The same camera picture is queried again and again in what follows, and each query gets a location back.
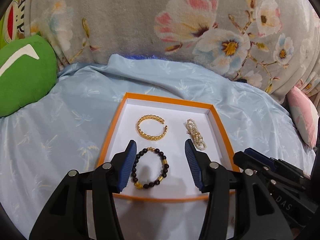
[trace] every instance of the white pearl strand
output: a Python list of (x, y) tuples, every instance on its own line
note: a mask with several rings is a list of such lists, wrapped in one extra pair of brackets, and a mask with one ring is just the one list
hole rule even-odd
[(186, 128), (188, 130), (187, 134), (191, 135), (191, 138), (196, 148), (201, 151), (205, 150), (207, 148), (207, 145), (203, 141), (203, 137), (201, 136), (201, 133), (199, 133), (198, 131), (196, 122), (192, 119), (188, 119), (186, 123)]

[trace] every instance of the plush toy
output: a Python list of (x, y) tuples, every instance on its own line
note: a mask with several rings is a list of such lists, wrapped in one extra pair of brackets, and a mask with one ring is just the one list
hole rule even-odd
[(0, 50), (0, 116), (44, 97), (57, 80), (57, 59), (39, 35), (15, 40)]

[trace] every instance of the pink and white cushion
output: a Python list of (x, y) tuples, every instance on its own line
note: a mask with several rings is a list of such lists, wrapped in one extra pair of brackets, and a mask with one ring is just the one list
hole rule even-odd
[(295, 123), (302, 139), (311, 148), (315, 147), (318, 135), (319, 119), (316, 107), (297, 87), (293, 87), (289, 91), (287, 98), (292, 120)]

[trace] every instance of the red cartoon mouth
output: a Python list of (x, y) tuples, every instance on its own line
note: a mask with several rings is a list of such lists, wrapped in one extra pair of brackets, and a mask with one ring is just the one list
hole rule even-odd
[(13, 6), (11, 6), (10, 12), (9, 12), (9, 15), (8, 15), (7, 30), (8, 30), (9, 37), (12, 40), (12, 35), (13, 35)]

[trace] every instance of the silver rivet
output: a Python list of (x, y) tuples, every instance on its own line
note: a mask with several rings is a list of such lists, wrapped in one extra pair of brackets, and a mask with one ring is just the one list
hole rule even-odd
[(211, 162), (211, 163), (209, 164), (209, 166), (210, 166), (210, 168), (212, 168), (212, 169), (216, 169), (216, 168), (219, 167), (219, 163)]
[(246, 170), (244, 171), (244, 173), (247, 174), (247, 175), (249, 175), (249, 176), (251, 176), (251, 175), (253, 175), (253, 170), (251, 170), (251, 169), (246, 169)]
[(68, 175), (69, 175), (70, 177), (74, 177), (74, 176), (77, 175), (77, 171), (76, 171), (76, 170), (71, 170), (71, 171), (68, 172)]
[(110, 169), (112, 167), (112, 164), (111, 163), (104, 163), (103, 165), (102, 165), (102, 168), (104, 168), (105, 170), (108, 170), (108, 169)]

